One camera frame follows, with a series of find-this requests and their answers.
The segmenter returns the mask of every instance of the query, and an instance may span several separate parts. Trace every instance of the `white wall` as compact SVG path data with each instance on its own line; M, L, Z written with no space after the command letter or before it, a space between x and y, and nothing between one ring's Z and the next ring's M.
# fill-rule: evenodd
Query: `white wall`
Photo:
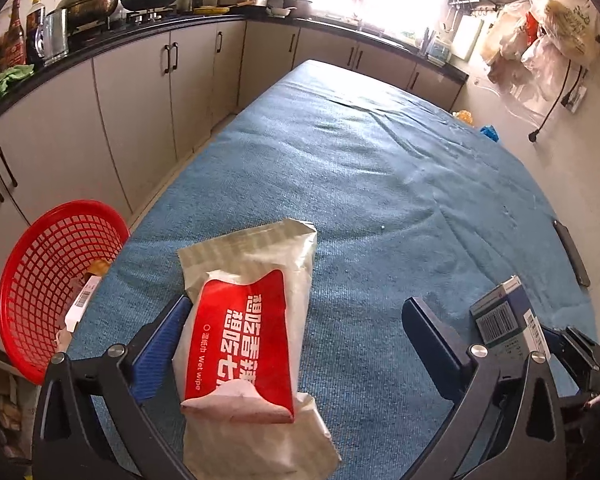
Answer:
M531 172L569 228L592 281L600 340L600 58L587 76L588 93L577 113L558 104L532 144L527 135L535 126L509 114L504 101L485 89L491 85L477 55L479 45L480 40L469 64L459 63L471 77L454 108L470 110L478 127L495 126L501 142ZM522 108L514 111L523 115Z

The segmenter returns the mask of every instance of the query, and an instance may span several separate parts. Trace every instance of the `barcode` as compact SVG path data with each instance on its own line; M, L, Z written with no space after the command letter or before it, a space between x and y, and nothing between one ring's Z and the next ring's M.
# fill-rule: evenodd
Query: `barcode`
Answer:
M489 344L496 339L514 332L518 328L516 318L513 316L509 302L497 306L487 314L475 320L480 330L482 340Z
M84 290L80 293L80 296L78 297L78 301L75 302L75 306L79 306L79 307L84 307L84 305L87 303L87 300L89 299L89 296L91 295L91 290Z
M538 348L538 351L545 353L544 344L542 343L542 336L540 335L540 329L538 328L538 324L536 323L536 317L530 310L526 311L525 321L526 325L531 330L531 335L533 336L534 341L536 342L536 347Z

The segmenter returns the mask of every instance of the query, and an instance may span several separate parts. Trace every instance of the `black phone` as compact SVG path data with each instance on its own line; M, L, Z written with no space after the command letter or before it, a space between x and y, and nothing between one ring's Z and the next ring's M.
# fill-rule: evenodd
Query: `black phone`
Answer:
M573 267L577 282L582 286L591 285L587 269L584 267L580 253L576 249L576 244L573 242L569 230L557 220L554 220L554 228L558 233L558 238L560 238L564 250L567 251L567 257L569 258L571 267Z

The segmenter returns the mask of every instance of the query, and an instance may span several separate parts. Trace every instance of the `metal screw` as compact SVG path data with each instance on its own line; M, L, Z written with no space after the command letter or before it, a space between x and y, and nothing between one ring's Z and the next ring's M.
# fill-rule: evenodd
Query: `metal screw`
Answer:
M489 353L489 351L486 349L485 346L473 345L471 347L471 353L473 355L475 355L476 357L483 358L483 357L487 357L487 354Z
M53 364L53 365L59 365L62 361L64 361L64 353L63 352L58 352L51 356L51 364Z
M120 357L123 353L125 353L125 346L121 344L111 345L109 349L107 349L107 355L109 357Z
M546 357L542 352L531 352L531 358L539 365L546 361Z

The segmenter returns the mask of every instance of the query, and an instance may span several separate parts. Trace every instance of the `power cord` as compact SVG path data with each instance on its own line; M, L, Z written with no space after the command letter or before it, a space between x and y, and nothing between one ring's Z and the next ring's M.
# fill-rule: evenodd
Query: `power cord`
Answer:
M564 81L562 82L562 88L560 88L560 93L558 94L558 97L555 99L554 104L551 106L551 109L549 110L549 113L544 117L544 121L542 121L542 124L540 124L540 126L537 129L535 129L534 131L532 131L529 134L529 140L531 142L536 142L536 138L538 137L538 134L540 133L540 130L542 130L542 127L546 123L546 120L549 118L549 116L551 115L551 112L554 111L554 108L558 104L558 101L560 100L560 97L562 96L562 92L564 92L564 87L567 86L567 79L569 78L569 71L570 70L571 70L571 59L569 60L569 64L567 65L567 72L564 75Z

